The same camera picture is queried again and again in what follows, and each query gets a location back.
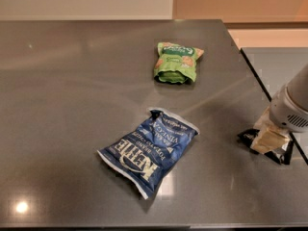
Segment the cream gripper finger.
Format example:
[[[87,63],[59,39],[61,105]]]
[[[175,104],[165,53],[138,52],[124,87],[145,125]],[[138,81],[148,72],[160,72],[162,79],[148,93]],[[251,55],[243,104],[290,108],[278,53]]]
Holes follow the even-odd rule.
[[[258,130],[258,134],[250,148],[261,154],[284,147],[290,141],[289,131],[278,127],[270,120],[270,108],[264,110],[253,128]]]

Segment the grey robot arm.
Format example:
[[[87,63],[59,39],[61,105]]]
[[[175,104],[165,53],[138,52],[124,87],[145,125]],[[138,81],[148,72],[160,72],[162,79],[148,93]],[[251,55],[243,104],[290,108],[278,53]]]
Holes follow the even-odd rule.
[[[251,148],[262,154],[286,147],[290,132],[308,130],[308,65],[274,95],[253,128],[258,135]]]

